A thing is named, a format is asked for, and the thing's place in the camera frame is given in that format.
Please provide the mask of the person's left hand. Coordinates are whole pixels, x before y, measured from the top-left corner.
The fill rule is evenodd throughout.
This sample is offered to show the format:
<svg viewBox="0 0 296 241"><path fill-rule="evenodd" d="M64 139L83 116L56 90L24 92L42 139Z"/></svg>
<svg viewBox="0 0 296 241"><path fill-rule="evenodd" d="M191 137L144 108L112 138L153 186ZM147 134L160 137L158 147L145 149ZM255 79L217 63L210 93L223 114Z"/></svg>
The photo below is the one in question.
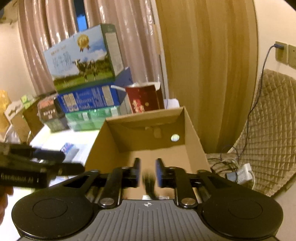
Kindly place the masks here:
<svg viewBox="0 0 296 241"><path fill-rule="evenodd" d="M1 186L1 194L0 194L0 224L2 224L5 210L8 206L8 196L13 195L14 189L13 187Z"/></svg>

